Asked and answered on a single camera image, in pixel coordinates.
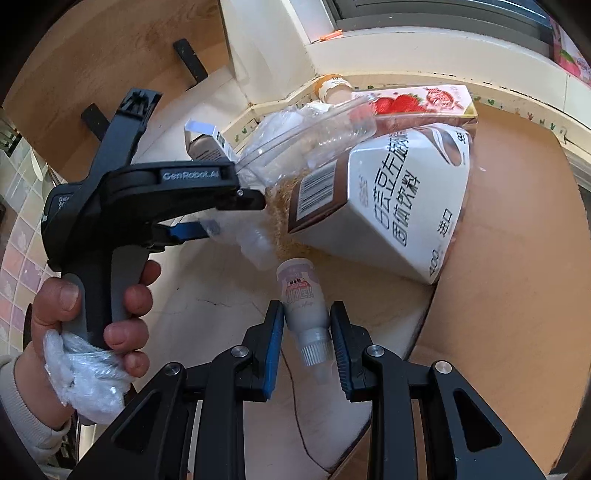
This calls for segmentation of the person's left hand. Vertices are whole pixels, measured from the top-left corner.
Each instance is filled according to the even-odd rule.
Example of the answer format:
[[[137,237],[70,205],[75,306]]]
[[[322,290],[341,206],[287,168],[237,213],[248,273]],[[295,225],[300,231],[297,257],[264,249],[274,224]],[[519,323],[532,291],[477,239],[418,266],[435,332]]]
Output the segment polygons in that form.
[[[102,347],[62,329],[89,308],[85,291],[59,278],[49,278],[32,305],[32,340],[16,359],[14,380],[25,407],[41,424],[61,430],[75,410],[98,423],[112,421],[123,408],[131,380],[149,367],[141,351],[148,329],[141,316],[152,307],[148,286],[160,265],[146,262],[139,283],[122,297],[125,319],[107,325],[99,335]]]

